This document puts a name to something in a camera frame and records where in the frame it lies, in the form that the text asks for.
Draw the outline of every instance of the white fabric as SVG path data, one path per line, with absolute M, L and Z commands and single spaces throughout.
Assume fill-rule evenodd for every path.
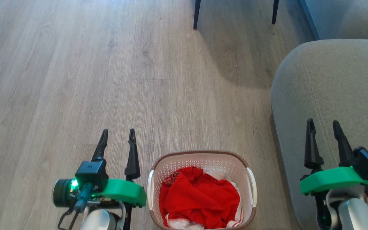
M 232 182 L 231 178 L 224 171 L 221 170 L 210 170 L 205 172 L 205 174 L 212 176 L 216 180 L 227 180 L 229 182 Z
M 167 220 L 168 227 L 176 229 L 187 229 L 187 230 L 204 230 L 204 225 L 198 224 L 196 222 L 190 222 L 186 219 L 168 219 L 168 214 L 165 216 Z
M 236 186 L 236 184 L 232 181 L 229 181 L 234 188 L 236 189 L 236 191 L 238 192 L 239 198 L 240 198 L 240 202 L 238 204 L 238 209 L 235 213 L 235 218 L 233 221 L 229 221 L 228 224 L 226 225 L 226 227 L 236 227 L 238 225 L 240 225 L 242 223 L 242 220 L 244 218 L 244 216 L 242 215 L 242 202 L 241 202 L 241 194 L 239 193 L 239 189 Z

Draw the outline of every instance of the green 3d-printed bracket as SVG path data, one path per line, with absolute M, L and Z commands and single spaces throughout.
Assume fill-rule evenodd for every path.
M 313 173 L 303 179 L 300 185 L 302 194 L 311 194 L 355 186 L 360 183 L 368 185 L 368 180 L 362 179 L 353 167 L 338 167 Z
M 142 186 L 122 179 L 109 179 L 104 191 L 96 192 L 93 195 L 104 196 L 136 206 L 145 206 L 147 199 Z

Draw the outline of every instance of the gray sofa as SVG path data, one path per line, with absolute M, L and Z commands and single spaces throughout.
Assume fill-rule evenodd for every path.
M 319 39 L 368 39 L 368 0 L 301 0 Z
M 313 118 L 323 169 L 338 166 L 338 120 L 352 148 L 368 149 L 368 0 L 301 0 L 315 36 L 332 39 L 295 48 L 271 88 L 273 120 L 292 206 L 302 229 L 317 229 L 314 198 L 300 194 L 305 129 Z

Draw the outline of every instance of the wooden floor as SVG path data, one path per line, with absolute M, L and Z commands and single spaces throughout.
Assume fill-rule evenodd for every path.
M 247 229 L 298 228 L 269 90 L 283 58 L 313 40 L 299 0 L 280 2 L 276 25 L 271 0 L 203 0 L 198 30 L 194 4 L 0 0 L 0 230 L 56 229 L 55 181 L 90 159 L 104 128 L 107 172 L 122 177 L 131 127 L 137 183 L 164 154 L 233 151 L 257 178 Z M 133 211 L 141 229 L 157 229 L 147 208 Z

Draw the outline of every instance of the chair leg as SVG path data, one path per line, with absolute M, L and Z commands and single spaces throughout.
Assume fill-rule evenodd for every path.
M 194 29 L 197 29 L 198 14 L 200 13 L 201 0 L 195 0 L 195 12 L 194 12 Z
M 276 15 L 278 13 L 279 0 L 273 0 L 272 24 L 276 22 Z

